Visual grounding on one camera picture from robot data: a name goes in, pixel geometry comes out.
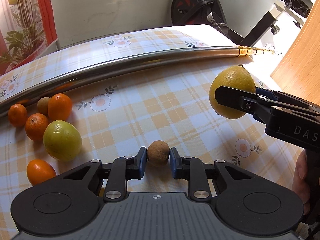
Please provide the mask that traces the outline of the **person's right hand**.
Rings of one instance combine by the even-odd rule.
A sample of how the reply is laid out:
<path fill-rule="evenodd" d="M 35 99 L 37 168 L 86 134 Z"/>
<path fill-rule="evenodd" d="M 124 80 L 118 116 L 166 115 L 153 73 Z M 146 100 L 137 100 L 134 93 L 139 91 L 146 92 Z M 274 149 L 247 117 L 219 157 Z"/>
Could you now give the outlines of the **person's right hand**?
<path fill-rule="evenodd" d="M 307 166 L 307 159 L 306 159 L 306 152 L 303 150 L 297 161 L 295 172 L 293 176 L 293 183 L 292 183 L 292 191 L 295 192 L 301 199 L 304 204 L 304 215 L 306 215 L 310 211 L 310 187 L 306 182 L 306 176 L 308 173 L 308 166 Z"/>

